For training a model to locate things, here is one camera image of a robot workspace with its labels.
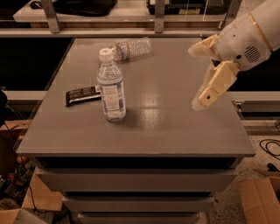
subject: drawer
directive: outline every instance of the drawer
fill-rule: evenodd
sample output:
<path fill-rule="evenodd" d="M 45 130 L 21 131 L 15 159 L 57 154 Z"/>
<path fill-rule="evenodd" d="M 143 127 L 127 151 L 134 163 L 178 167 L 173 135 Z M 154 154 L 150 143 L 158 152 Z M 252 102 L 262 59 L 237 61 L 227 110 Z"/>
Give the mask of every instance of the drawer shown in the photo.
<path fill-rule="evenodd" d="M 185 197 L 183 193 L 149 193 L 155 194 L 154 197 L 146 196 L 145 193 L 141 193 L 136 196 L 127 196 L 125 193 L 123 196 L 120 194 L 108 195 L 108 196 L 96 196 L 96 197 L 64 197 L 63 203 L 68 207 L 71 212 L 203 212 L 206 211 L 213 203 L 212 197 Z"/>
<path fill-rule="evenodd" d="M 195 224 L 196 213 L 79 213 L 82 224 Z"/>
<path fill-rule="evenodd" d="M 38 169 L 52 190 L 67 192 L 217 192 L 236 177 L 232 170 Z"/>

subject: table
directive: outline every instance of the table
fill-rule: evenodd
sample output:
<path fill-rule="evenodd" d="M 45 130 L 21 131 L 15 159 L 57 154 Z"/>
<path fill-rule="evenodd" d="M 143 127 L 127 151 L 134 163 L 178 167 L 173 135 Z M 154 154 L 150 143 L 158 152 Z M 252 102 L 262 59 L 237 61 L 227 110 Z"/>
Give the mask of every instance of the table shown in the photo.
<path fill-rule="evenodd" d="M 127 116 L 113 123 L 100 101 L 67 108 L 65 95 L 96 85 L 99 49 L 124 39 L 77 38 L 17 149 L 82 223 L 194 223 L 256 154 L 228 95 L 191 108 L 211 63 L 187 52 L 199 39 L 150 40 L 120 63 Z"/>

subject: concrete floor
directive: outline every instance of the concrete floor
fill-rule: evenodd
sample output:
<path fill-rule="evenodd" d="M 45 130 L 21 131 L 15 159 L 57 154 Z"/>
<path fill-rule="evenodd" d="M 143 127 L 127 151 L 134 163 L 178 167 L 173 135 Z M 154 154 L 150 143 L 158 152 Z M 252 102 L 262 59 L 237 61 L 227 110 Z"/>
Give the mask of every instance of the concrete floor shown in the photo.
<path fill-rule="evenodd" d="M 267 171 L 268 163 L 272 163 L 280 169 L 280 160 L 273 158 L 259 146 L 263 139 L 280 140 L 280 132 L 274 124 L 275 121 L 267 121 L 262 123 L 264 125 L 262 127 L 254 124 L 247 127 L 247 130 L 251 131 L 249 137 L 255 146 L 256 155 L 243 159 L 236 169 L 238 173 L 236 179 L 224 192 L 214 195 L 214 204 L 206 213 L 199 214 L 197 224 L 246 224 L 236 183 L 246 179 L 265 178 L 255 170 Z M 278 154 L 280 152 L 279 146 L 276 145 L 271 145 L 269 149 Z"/>

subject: cardboard box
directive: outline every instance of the cardboard box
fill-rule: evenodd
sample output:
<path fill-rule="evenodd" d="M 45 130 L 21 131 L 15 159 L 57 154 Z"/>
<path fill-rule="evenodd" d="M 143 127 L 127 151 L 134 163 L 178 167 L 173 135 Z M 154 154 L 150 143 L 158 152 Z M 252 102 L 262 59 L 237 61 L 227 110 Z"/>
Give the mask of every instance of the cardboard box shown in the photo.
<path fill-rule="evenodd" d="M 280 178 L 259 178 L 237 183 L 248 224 L 279 224 Z"/>
<path fill-rule="evenodd" d="M 32 195 L 38 210 L 60 211 L 62 208 L 62 194 L 52 192 L 38 177 L 33 174 L 30 183 L 32 194 L 28 189 L 21 208 L 0 211 L 1 224 L 46 224 L 52 223 L 53 213 L 34 212 Z"/>

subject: white label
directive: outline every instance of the white label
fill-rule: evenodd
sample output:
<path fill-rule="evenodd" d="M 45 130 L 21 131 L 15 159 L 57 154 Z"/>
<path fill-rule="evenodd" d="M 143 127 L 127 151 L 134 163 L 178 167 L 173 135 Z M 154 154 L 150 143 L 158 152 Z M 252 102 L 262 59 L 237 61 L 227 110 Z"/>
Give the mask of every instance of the white label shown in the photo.
<path fill-rule="evenodd" d="M 107 110 L 118 110 L 120 109 L 119 95 L 117 91 L 117 86 L 104 86 L 103 93 L 106 103 Z"/>

